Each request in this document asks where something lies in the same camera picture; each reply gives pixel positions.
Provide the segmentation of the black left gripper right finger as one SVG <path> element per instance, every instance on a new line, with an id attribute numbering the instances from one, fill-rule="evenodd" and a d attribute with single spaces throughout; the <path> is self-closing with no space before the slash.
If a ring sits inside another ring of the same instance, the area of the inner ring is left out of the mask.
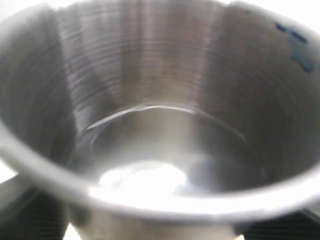
<path id="1" fill-rule="evenodd" d="M 320 238 L 320 208 L 307 207 L 295 213 L 256 222 L 239 240 L 318 240 Z"/>

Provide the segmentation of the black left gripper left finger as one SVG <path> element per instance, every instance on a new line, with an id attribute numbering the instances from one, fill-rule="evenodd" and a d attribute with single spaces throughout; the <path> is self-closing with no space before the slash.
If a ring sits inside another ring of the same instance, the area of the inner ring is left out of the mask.
<path id="1" fill-rule="evenodd" d="M 61 201 L 18 175 L 0 183 L 2 240 L 62 240 L 67 226 Z"/>

